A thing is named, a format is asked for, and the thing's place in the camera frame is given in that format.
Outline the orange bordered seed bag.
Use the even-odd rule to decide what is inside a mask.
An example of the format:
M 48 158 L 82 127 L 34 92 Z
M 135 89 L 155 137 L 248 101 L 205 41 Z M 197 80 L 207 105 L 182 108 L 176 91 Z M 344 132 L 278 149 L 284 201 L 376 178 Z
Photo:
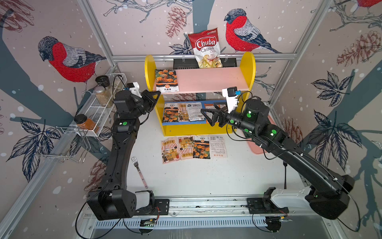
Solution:
M 223 112 L 227 110 L 227 105 L 226 104 L 205 104 L 205 109 L 223 109 Z

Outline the black orange marigold seed bag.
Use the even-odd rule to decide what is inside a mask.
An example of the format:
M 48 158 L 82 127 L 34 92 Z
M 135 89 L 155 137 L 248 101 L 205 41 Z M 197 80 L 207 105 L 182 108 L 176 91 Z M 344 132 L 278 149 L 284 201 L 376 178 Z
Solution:
M 208 135 L 194 136 L 193 158 L 210 159 L 210 137 Z

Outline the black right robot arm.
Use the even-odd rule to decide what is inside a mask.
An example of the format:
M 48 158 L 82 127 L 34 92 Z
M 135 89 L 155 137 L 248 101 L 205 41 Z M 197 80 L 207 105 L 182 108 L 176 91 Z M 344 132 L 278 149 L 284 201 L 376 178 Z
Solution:
M 306 196 L 311 209 L 323 218 L 334 220 L 348 208 L 354 186 L 349 175 L 339 175 L 304 152 L 288 134 L 268 120 L 269 107 L 261 100 L 249 99 L 244 111 L 229 112 L 227 108 L 201 109 L 211 126 L 231 125 L 250 138 L 264 151 L 280 158 L 310 184 L 313 190 Z

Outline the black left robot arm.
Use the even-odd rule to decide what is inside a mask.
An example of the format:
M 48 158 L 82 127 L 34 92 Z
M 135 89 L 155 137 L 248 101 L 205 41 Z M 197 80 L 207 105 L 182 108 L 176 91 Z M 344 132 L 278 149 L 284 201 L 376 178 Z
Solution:
M 161 93 L 143 91 L 141 96 L 129 90 L 116 93 L 116 119 L 111 136 L 112 148 L 108 164 L 97 189 L 89 193 L 87 204 L 99 221 L 131 218 L 141 200 L 126 189 L 130 155 L 140 128 L 139 117 L 154 110 Z

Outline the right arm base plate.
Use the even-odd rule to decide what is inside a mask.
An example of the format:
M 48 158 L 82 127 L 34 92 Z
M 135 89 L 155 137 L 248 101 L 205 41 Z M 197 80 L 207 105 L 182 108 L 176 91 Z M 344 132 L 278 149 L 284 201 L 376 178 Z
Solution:
M 246 207 L 250 214 L 288 214 L 288 207 L 280 208 L 267 198 L 247 198 Z

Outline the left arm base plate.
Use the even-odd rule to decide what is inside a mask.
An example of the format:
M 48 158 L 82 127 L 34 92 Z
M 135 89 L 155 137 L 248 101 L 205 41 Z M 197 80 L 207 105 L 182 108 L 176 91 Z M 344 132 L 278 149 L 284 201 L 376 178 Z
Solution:
M 144 208 L 136 210 L 135 216 L 157 216 L 169 214 L 169 199 L 155 199 L 154 203 L 150 203 Z

